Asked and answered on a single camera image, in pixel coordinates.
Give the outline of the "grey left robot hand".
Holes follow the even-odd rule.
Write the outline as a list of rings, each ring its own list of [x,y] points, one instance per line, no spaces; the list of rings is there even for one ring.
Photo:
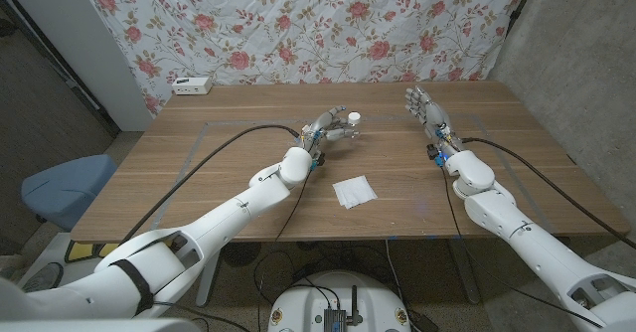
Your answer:
[[[352,111],[347,117],[340,117],[339,113],[345,110],[345,106],[335,106],[301,129],[299,146],[310,154],[312,167],[324,163],[324,153],[320,148],[323,141],[334,142],[342,138],[354,138],[359,134],[356,126],[360,124],[362,115]]]

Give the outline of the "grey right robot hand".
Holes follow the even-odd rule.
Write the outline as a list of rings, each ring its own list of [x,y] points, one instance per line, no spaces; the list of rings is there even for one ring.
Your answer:
[[[448,114],[419,85],[408,88],[404,97],[406,110],[423,125],[426,136],[431,140],[426,146],[428,158],[442,167],[452,155],[464,149]]]

